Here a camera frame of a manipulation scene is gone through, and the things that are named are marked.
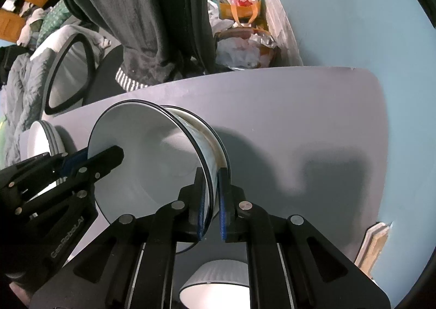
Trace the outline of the person's left hand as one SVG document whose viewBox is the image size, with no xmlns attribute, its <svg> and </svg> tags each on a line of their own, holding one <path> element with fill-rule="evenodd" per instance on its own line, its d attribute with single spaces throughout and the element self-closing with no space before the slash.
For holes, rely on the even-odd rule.
<svg viewBox="0 0 436 309">
<path fill-rule="evenodd" d="M 9 284 L 10 289 L 15 294 L 15 296 L 20 300 L 20 302 L 26 307 L 29 308 L 31 303 L 33 292 L 24 289 L 22 286 L 18 285 L 15 282 L 11 282 Z"/>
</svg>

